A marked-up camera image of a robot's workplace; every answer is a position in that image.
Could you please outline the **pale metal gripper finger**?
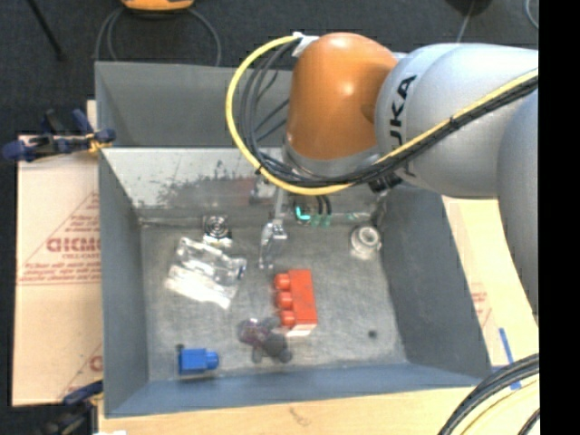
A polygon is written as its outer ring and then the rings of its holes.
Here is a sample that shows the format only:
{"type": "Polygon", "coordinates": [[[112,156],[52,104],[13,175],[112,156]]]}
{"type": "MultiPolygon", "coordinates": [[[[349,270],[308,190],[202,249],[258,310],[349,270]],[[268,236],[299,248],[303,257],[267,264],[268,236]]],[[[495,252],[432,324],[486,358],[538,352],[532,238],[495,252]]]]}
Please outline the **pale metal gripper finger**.
{"type": "Polygon", "coordinates": [[[281,255],[285,242],[287,240],[287,233],[284,224],[281,222],[272,223],[272,234],[270,237],[270,263],[274,264],[277,258],[281,255]]]}
{"type": "Polygon", "coordinates": [[[262,228],[258,253],[258,266],[267,269],[272,265],[272,247],[275,238],[274,224],[267,222],[262,228]]]}

